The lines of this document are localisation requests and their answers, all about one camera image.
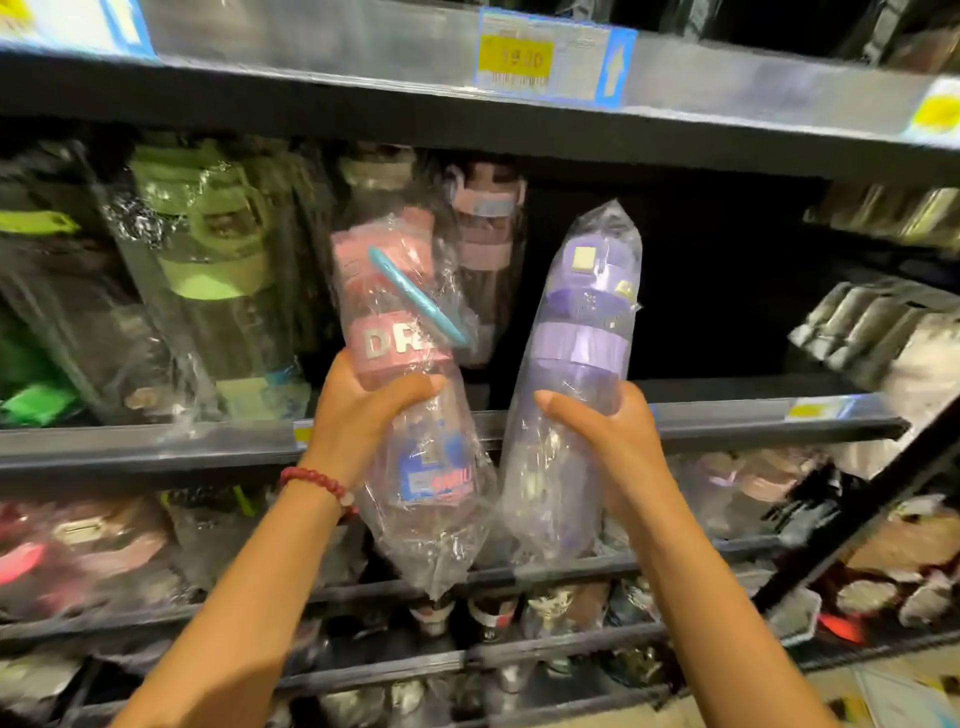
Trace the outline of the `beige lid wrapped bottle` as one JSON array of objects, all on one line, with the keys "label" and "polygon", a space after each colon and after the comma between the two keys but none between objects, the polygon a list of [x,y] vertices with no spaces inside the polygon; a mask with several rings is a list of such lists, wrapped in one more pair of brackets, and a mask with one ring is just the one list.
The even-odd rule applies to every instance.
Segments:
[{"label": "beige lid wrapped bottle", "polygon": [[399,214],[413,204],[417,161],[412,147],[373,142],[349,145],[336,162],[344,185],[336,230]]}]

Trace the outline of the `row of silver wrapped cups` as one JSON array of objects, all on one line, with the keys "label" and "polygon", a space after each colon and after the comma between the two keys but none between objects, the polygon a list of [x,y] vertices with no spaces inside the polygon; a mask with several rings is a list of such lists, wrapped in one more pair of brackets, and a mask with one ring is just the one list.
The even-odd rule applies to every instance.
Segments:
[{"label": "row of silver wrapped cups", "polygon": [[842,280],[788,334],[788,341],[863,389],[880,389],[922,321],[960,314],[960,294],[894,275]]}]

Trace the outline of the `person's left hand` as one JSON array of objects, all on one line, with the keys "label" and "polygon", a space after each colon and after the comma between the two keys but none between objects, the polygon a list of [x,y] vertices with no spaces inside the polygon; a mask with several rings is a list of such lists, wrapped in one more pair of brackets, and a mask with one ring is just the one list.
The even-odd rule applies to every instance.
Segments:
[{"label": "person's left hand", "polygon": [[343,348],[334,358],[321,388],[311,441],[298,467],[333,480],[345,490],[353,490],[366,476],[382,440],[399,417],[377,419],[379,388],[364,388],[351,352]]}]

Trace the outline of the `pale pink wrapped bottle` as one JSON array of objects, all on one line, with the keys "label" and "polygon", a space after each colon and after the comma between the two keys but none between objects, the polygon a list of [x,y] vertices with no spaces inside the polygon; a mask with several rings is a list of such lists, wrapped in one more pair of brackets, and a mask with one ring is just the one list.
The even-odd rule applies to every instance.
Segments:
[{"label": "pale pink wrapped bottle", "polygon": [[458,361],[480,369],[510,325],[526,242],[527,181],[513,165],[471,161],[447,166],[444,184],[460,231],[463,294],[478,318],[477,342]]}]

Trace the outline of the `person's right hand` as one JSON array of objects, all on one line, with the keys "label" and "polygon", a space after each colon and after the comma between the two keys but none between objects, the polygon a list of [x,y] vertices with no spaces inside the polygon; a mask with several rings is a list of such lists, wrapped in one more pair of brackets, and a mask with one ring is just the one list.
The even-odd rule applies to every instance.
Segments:
[{"label": "person's right hand", "polygon": [[609,419],[606,434],[600,439],[582,438],[604,472],[606,510],[630,531],[648,526],[660,509],[677,504],[680,492],[642,390],[621,381],[617,393],[619,408],[604,415]]}]

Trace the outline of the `person's right forearm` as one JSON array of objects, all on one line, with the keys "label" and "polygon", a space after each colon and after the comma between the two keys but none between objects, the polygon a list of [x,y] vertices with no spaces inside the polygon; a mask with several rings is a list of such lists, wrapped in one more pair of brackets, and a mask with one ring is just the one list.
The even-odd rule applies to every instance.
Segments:
[{"label": "person's right forearm", "polygon": [[680,493],[605,484],[706,728],[840,728]]}]

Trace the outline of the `grey metal shelf board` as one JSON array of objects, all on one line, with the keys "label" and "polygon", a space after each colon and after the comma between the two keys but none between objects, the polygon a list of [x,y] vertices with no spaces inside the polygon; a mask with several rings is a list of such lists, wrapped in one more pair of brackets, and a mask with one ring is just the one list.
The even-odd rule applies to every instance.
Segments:
[{"label": "grey metal shelf board", "polygon": [[[661,379],[638,383],[652,407],[666,452],[895,440],[908,429],[887,397],[826,373],[763,377]],[[786,421],[798,398],[859,395],[846,418]],[[0,431],[0,490],[31,491],[128,479],[167,480],[170,473],[263,472],[297,460],[294,420],[199,422]]]},{"label": "grey metal shelf board", "polygon": [[156,58],[0,50],[0,117],[960,185],[960,150],[903,137],[935,76],[639,32],[608,109],[474,87],[477,6],[138,2]]}]

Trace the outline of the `blue yellow price label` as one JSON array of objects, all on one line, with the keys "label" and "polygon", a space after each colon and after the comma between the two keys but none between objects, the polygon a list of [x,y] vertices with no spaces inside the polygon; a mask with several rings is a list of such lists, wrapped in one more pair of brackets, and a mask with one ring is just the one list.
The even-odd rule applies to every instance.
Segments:
[{"label": "blue yellow price label", "polygon": [[138,0],[0,0],[0,50],[157,57]]},{"label": "blue yellow price label", "polygon": [[960,75],[930,82],[902,136],[920,145],[960,150]]},{"label": "blue yellow price label", "polygon": [[625,27],[483,6],[473,86],[527,101],[619,109],[639,36]]}]

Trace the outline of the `person's left forearm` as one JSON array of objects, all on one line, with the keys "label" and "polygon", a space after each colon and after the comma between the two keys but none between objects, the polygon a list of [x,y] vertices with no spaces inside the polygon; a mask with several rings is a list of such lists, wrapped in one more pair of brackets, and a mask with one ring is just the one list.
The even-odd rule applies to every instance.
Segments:
[{"label": "person's left forearm", "polygon": [[264,728],[349,491],[289,468],[266,516],[109,728]]}]

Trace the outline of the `pile of brown wrapped goods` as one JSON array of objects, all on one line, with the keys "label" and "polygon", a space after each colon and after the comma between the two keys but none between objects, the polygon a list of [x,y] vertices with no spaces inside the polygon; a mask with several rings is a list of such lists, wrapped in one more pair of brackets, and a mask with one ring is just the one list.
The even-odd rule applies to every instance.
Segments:
[{"label": "pile of brown wrapped goods", "polygon": [[819,626],[865,646],[876,625],[926,628],[960,609],[960,491],[917,494],[841,550],[813,584]]}]

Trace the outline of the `black metal shelf post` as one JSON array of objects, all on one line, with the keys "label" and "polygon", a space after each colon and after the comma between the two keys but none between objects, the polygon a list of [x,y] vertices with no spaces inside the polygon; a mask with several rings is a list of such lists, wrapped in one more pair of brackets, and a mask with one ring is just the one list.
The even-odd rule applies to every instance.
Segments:
[{"label": "black metal shelf post", "polygon": [[839,512],[790,552],[780,569],[752,598],[768,616],[798,588],[807,587],[849,548],[857,547],[895,506],[926,488],[960,459],[960,394],[865,486],[851,493]]}]

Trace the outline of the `pink water bottle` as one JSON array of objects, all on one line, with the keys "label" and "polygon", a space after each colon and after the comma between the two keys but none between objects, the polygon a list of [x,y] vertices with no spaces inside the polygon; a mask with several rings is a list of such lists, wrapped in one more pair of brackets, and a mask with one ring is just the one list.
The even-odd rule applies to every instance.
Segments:
[{"label": "pink water bottle", "polygon": [[456,360],[476,348],[478,319],[436,227],[434,213],[405,204],[331,237],[342,333],[363,387],[412,373],[446,380],[392,420],[359,496],[379,551],[431,601],[468,575],[497,499]]}]

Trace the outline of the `green wrapped water bottle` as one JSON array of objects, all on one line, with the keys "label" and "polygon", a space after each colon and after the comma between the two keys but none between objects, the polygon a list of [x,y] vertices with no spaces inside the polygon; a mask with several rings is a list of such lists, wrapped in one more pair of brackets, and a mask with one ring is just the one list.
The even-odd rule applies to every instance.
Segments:
[{"label": "green wrapped water bottle", "polygon": [[102,212],[138,292],[211,420],[302,417],[303,300],[288,157],[269,146],[130,144],[91,154]]}]

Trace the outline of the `purple water bottle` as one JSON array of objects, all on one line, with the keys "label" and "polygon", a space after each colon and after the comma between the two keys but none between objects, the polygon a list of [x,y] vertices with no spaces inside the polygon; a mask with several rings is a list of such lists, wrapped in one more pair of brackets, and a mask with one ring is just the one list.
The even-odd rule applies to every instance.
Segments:
[{"label": "purple water bottle", "polygon": [[515,384],[498,467],[499,516],[534,564],[565,564],[594,543],[600,470],[586,439],[548,418],[548,391],[602,415],[620,404],[640,310],[642,236],[618,200],[584,213],[555,255]]}]

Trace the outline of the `pink wrapped lunch bottle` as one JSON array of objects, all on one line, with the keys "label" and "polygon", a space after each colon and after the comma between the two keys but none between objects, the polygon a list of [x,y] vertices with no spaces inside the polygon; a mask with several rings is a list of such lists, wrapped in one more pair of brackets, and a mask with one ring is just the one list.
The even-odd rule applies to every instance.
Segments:
[{"label": "pink wrapped lunch bottle", "polygon": [[148,497],[0,500],[0,622],[168,606],[186,594]]}]

